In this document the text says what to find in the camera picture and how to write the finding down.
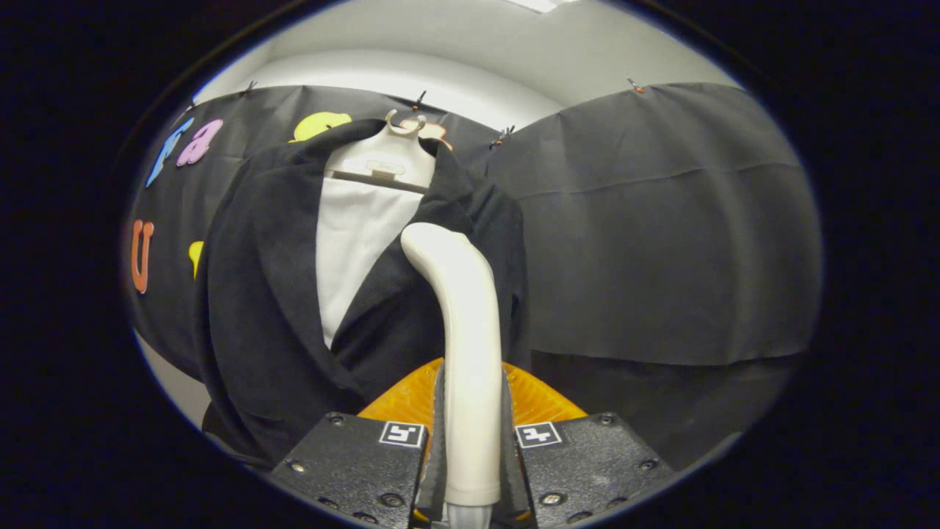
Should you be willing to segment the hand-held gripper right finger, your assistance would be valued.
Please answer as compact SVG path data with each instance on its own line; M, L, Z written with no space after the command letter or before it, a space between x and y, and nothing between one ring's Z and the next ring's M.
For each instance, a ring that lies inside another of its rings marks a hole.
M514 525L585 525L675 478L675 469L617 413L587 413L517 366L505 364L504 372Z

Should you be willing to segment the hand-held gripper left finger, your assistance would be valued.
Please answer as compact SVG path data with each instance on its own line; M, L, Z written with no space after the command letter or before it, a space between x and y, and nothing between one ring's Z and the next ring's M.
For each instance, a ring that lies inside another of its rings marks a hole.
M356 528L423 528L441 512L446 458L435 437L442 359L357 414L330 412L270 473L280 489Z

